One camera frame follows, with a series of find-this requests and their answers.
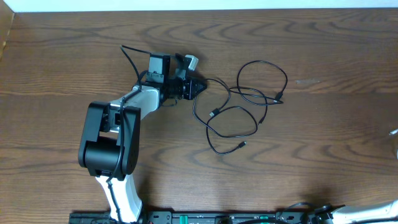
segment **wooden tabletop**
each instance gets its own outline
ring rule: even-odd
[[[218,156],[192,101],[141,123],[134,180],[147,205],[174,210],[274,210],[307,201],[366,205],[398,197],[398,10],[316,9],[17,14],[0,62],[0,222],[66,223],[75,211],[109,208],[78,165],[90,102],[135,83],[119,44],[199,58],[198,71],[236,84],[239,68],[267,60],[289,83],[247,146]],[[129,52],[139,70],[147,55]],[[240,82],[274,96],[283,76],[266,65]],[[220,106],[215,83],[200,116]],[[233,95],[257,120],[264,108]],[[222,133],[252,130],[241,111],[212,122]],[[242,139],[220,139],[220,151]]]

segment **cable connector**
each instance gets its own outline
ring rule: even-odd
[[[284,95],[283,92],[278,92],[278,94],[276,94],[275,96],[274,103],[278,103],[278,101],[282,98],[283,95]]]
[[[246,144],[247,144],[247,142],[246,142],[246,141],[243,141],[243,142],[241,142],[241,143],[238,144],[238,147],[239,147],[239,148],[242,148],[242,147],[245,146]]]
[[[209,115],[211,117],[214,117],[220,113],[220,110],[218,108],[214,109]]]

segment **white wall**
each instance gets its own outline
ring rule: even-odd
[[[398,7],[396,0],[4,0],[14,12]]]

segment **wooden edge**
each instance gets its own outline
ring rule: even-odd
[[[2,52],[7,44],[7,39],[13,20],[14,12],[3,0],[0,0],[0,62],[2,58]]]

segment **robotic arm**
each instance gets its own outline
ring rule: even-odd
[[[174,76],[169,77],[171,58],[177,61],[178,67]],[[140,122],[166,99],[192,100],[207,88],[206,83],[188,75],[197,63],[198,59],[192,55],[151,53],[146,81],[142,85],[135,85],[118,100],[94,101],[89,105],[78,160],[104,188],[111,206],[111,218],[119,221],[120,217],[124,223],[138,221],[142,202],[132,172],[138,158]],[[103,137],[100,132],[118,133],[118,138]]]

